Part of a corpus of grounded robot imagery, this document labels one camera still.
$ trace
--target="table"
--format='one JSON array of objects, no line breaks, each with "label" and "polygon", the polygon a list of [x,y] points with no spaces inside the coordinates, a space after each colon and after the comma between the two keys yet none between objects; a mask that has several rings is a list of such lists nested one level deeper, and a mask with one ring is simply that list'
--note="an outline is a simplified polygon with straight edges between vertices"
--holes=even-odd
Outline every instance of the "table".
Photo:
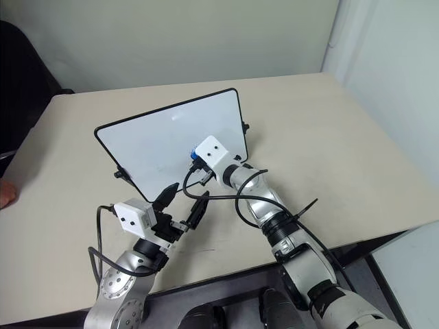
[{"label": "table", "polygon": [[[0,212],[0,324],[87,308],[96,286],[86,248],[96,246],[100,204],[139,197],[112,176],[115,164],[95,127],[234,87],[247,133],[248,162],[328,247],[365,241],[437,219],[437,191],[329,75],[151,86],[56,96],[21,145],[5,178],[21,190]],[[221,193],[209,182],[211,194]],[[201,186],[193,192],[201,193]],[[167,209],[185,219],[193,200]],[[136,238],[102,218],[104,253],[116,259]],[[209,204],[194,232],[175,244],[153,291],[164,291],[274,261],[233,202]]]}]

